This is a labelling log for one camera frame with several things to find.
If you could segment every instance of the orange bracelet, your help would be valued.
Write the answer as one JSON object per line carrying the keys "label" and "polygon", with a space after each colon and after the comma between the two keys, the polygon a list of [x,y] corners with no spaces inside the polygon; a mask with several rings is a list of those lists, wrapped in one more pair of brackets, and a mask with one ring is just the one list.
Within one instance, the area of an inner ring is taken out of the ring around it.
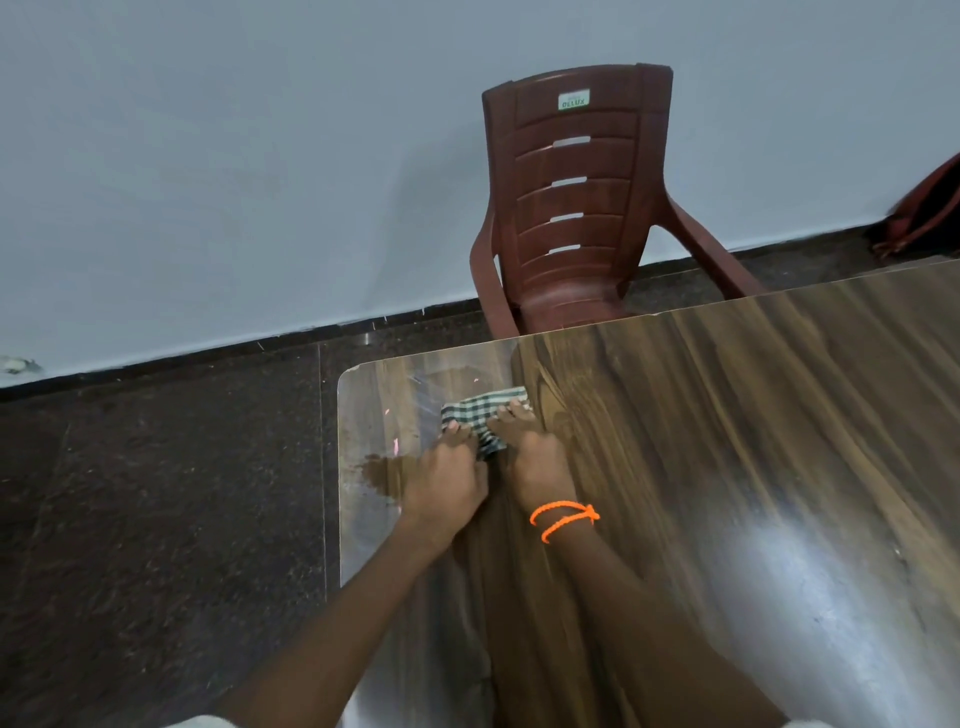
{"label": "orange bracelet", "polygon": [[568,523],[573,523],[574,521],[580,521],[581,519],[590,519],[590,522],[599,521],[600,514],[593,510],[592,505],[584,505],[583,503],[578,503],[575,500],[554,500],[552,503],[547,503],[542,505],[536,511],[533,512],[530,516],[530,524],[537,525],[537,516],[539,516],[544,511],[549,511],[553,508],[576,508],[581,513],[576,514],[575,516],[564,516],[559,521],[554,523],[552,526],[547,528],[543,533],[540,534],[540,540],[545,544],[550,542],[547,540],[551,533],[556,531],[558,528],[563,528]]}

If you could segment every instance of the white wall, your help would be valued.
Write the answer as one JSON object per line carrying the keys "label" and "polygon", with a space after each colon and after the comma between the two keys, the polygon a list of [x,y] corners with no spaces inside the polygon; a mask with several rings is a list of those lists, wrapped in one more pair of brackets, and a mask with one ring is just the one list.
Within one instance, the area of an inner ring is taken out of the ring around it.
{"label": "white wall", "polygon": [[8,0],[0,354],[56,376],[471,297],[480,92],[573,65],[674,67],[667,181],[729,247],[875,220],[960,147],[957,28],[956,0]]}

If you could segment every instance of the cleaning rag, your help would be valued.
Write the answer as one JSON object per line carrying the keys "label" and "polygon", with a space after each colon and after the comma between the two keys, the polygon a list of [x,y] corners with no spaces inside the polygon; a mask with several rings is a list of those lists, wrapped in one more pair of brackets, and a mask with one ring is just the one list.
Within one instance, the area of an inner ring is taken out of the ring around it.
{"label": "cleaning rag", "polygon": [[513,387],[487,392],[468,400],[448,402],[440,409],[440,418],[446,426],[451,420],[461,425],[470,425],[477,436],[477,460],[484,460],[507,445],[487,429],[487,420],[496,414],[497,407],[506,406],[510,400],[527,401],[526,387]]}

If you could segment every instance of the chair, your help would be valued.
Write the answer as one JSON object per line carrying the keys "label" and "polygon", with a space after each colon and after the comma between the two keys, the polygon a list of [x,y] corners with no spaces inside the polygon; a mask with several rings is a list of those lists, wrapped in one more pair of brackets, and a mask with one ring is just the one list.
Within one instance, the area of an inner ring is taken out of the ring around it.
{"label": "chair", "polygon": [[490,201],[470,271],[494,337],[630,315],[623,297],[652,225],[680,240],[726,298],[764,292],[666,192],[672,84],[670,68],[638,63],[484,92]]}

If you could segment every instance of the red and black bag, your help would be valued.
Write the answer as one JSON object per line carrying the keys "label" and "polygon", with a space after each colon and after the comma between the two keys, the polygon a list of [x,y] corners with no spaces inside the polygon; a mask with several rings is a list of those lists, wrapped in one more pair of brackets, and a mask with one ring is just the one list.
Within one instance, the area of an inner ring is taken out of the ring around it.
{"label": "red and black bag", "polygon": [[960,252],[960,154],[937,167],[866,235],[881,259]]}

